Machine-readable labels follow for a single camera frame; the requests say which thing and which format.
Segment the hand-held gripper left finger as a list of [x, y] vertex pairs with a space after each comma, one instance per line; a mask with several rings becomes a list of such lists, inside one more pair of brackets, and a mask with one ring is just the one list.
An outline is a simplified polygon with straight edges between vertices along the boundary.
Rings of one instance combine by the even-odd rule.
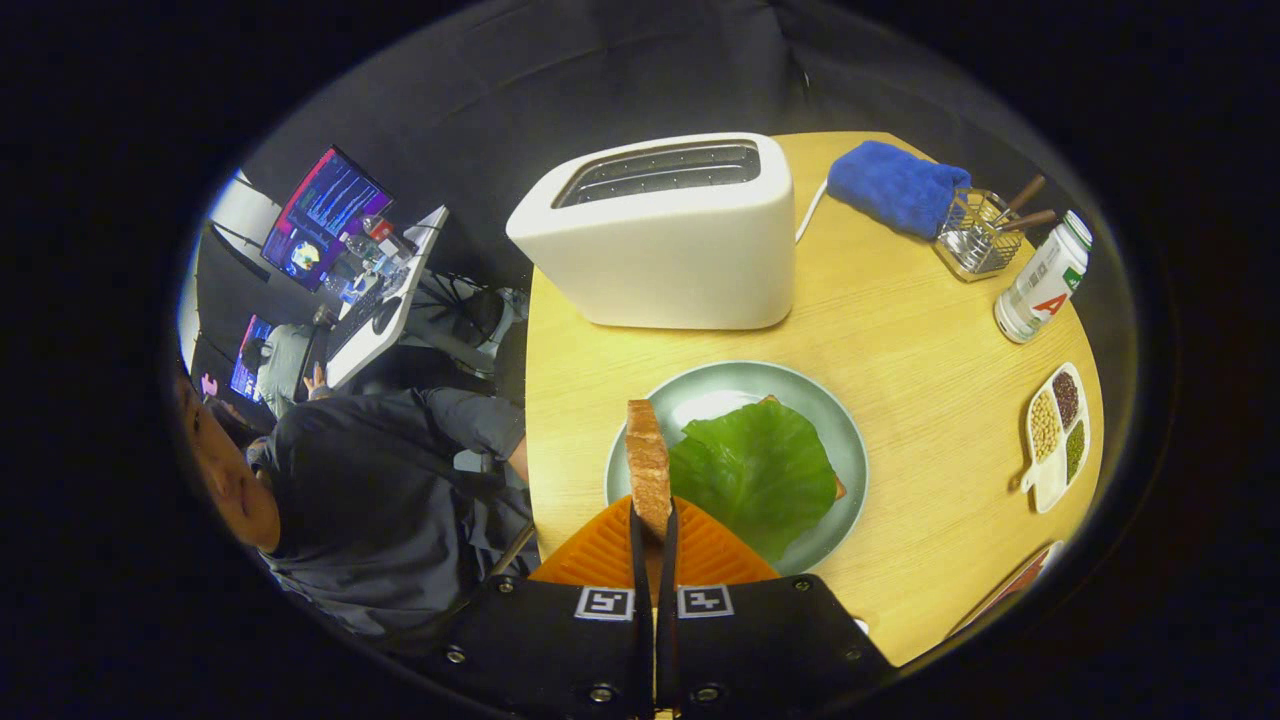
[[644, 528], [613, 502], [530, 577], [494, 575], [445, 624], [445, 683], [517, 719], [649, 719]]

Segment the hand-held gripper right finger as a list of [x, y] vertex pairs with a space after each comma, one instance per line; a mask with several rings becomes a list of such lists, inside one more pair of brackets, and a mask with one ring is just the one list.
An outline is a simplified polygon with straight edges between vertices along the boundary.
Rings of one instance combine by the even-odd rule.
[[657, 702], [677, 717], [826, 717], [893, 665], [815, 574], [678, 582], [694, 506], [672, 507], [657, 610]]

